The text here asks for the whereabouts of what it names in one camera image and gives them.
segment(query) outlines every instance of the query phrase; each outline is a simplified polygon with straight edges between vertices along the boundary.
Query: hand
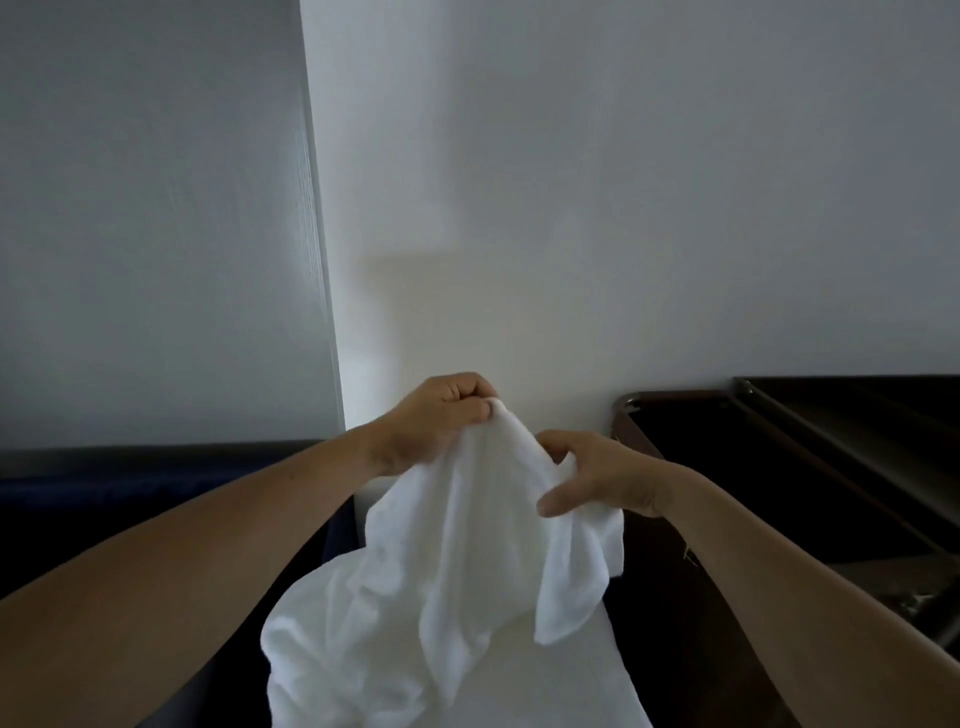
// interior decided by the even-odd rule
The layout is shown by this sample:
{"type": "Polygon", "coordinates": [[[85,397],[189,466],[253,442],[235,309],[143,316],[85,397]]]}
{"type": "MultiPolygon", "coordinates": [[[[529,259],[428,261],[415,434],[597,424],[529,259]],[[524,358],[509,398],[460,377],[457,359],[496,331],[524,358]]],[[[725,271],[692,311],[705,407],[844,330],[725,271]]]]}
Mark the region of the hand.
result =
{"type": "Polygon", "coordinates": [[[400,475],[433,460],[467,425],[490,418],[496,390],[478,374],[432,376],[390,412],[371,422],[381,475],[400,475]]]}
{"type": "Polygon", "coordinates": [[[549,429],[537,435],[537,441],[555,462],[568,452],[577,458],[576,477],[537,503],[538,513],[546,518],[592,500],[650,518],[663,516],[675,483],[693,475],[682,465],[641,454],[594,432],[549,429]]]}

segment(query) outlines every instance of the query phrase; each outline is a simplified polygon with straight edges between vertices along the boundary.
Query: towel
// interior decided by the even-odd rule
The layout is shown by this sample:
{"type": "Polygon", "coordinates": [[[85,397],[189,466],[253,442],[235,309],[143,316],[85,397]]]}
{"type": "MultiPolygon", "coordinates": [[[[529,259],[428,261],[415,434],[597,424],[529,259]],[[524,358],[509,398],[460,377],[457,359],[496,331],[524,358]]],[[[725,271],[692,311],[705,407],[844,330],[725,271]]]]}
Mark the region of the towel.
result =
{"type": "Polygon", "coordinates": [[[304,576],[267,617],[275,726],[405,728],[453,705],[498,630],[533,613],[534,641],[557,643],[622,572],[622,512],[592,503],[541,519],[536,501],[575,460],[555,465],[491,405],[376,503],[365,549],[304,576]]]}

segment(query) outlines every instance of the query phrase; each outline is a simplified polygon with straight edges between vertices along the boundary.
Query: white wall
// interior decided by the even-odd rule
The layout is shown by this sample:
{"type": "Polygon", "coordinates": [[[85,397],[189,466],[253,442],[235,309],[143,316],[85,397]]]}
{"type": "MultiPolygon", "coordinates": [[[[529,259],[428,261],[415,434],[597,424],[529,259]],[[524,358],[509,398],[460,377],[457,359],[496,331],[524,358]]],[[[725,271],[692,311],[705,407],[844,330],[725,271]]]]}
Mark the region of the white wall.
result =
{"type": "Polygon", "coordinates": [[[2,14],[0,449],[336,434],[296,0],[2,14]]]}
{"type": "Polygon", "coordinates": [[[302,0],[348,425],[960,370],[960,6],[302,0]]]}

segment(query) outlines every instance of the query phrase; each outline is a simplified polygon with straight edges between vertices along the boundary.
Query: forearm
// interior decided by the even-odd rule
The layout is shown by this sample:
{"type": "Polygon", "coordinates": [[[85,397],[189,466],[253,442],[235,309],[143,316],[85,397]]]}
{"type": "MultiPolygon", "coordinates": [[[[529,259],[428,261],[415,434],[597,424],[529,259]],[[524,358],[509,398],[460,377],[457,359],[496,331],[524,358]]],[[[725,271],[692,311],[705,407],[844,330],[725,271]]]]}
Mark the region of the forearm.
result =
{"type": "Polygon", "coordinates": [[[363,429],[218,488],[0,602],[0,723],[136,723],[376,475],[363,429]]]}
{"type": "Polygon", "coordinates": [[[728,494],[685,471],[665,509],[803,725],[947,726],[960,666],[728,494]]]}

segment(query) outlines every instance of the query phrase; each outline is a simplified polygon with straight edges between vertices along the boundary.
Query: left hand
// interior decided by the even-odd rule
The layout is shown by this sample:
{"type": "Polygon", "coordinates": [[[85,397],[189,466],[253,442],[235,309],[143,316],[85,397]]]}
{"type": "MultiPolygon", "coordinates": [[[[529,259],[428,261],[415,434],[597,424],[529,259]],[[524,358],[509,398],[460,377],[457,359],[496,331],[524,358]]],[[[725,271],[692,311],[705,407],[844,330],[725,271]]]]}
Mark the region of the left hand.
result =
{"type": "Polygon", "coordinates": [[[496,390],[480,375],[432,376],[366,427],[381,475],[400,475],[433,460],[467,425],[490,418],[496,390]]]}

